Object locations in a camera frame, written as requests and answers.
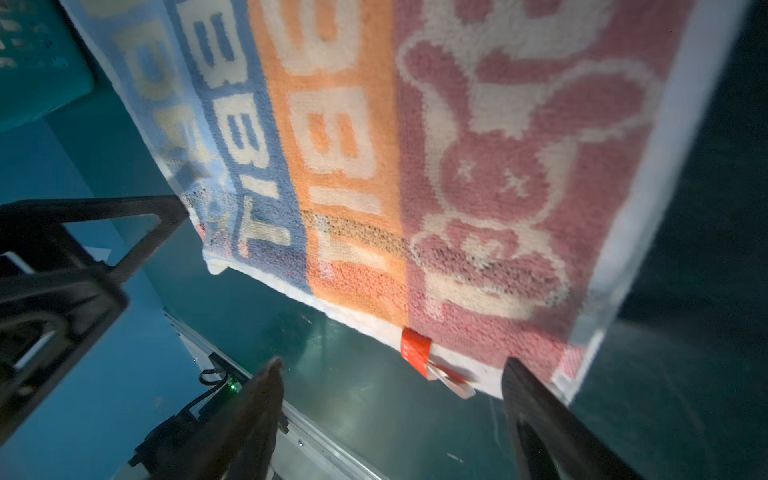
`teal plastic basket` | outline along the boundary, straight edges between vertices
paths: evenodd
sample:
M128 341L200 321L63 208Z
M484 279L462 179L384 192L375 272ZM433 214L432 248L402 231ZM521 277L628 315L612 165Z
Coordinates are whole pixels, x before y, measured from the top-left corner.
M94 79L49 0L0 0L0 131L87 94Z

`green basket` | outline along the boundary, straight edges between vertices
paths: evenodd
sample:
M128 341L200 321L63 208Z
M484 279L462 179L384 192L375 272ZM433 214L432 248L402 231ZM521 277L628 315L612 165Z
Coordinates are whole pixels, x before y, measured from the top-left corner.
M49 0L0 0L0 131L93 89L88 64Z

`red tag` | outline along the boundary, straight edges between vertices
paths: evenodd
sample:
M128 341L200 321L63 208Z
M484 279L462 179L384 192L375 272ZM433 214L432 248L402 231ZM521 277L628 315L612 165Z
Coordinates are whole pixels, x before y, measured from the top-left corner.
M411 329L402 329L402 338L400 339L400 355L406 359L413 368L419 373L427 376L427 362L429 361L429 349L432 348L432 341L425 336L421 336Z

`colorful terry towel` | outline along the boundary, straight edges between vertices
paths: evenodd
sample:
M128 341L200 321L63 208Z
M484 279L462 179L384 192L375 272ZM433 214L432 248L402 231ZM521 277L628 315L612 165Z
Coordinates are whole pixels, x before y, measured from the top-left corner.
M409 327L492 395L519 357L567 401L746 0L63 4L212 273Z

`striped towel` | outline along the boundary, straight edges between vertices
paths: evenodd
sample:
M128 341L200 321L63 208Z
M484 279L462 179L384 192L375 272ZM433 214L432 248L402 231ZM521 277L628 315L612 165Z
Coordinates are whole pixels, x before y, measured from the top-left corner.
M568 401L747 1L62 3L212 273Z

